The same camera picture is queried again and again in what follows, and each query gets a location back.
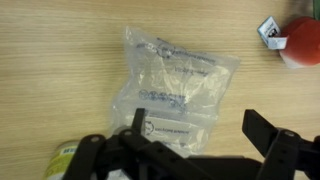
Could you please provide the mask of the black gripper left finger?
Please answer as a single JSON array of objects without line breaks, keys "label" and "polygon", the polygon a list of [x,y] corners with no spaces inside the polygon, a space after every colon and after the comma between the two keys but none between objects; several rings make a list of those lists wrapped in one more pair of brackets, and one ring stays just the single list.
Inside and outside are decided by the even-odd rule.
[{"label": "black gripper left finger", "polygon": [[130,180],[214,180],[161,142],[145,138],[144,124],[145,110],[138,108],[132,125],[108,139],[101,134],[83,137],[62,180],[107,180],[116,170]]}]

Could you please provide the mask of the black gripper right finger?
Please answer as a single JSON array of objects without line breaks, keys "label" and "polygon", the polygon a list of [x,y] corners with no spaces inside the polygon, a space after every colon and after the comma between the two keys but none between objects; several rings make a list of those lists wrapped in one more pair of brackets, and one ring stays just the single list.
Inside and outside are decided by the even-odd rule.
[{"label": "black gripper right finger", "polygon": [[275,127],[254,109],[244,112],[242,132],[264,157],[257,180],[293,180],[303,171],[309,180],[320,180],[320,136],[313,141]]}]

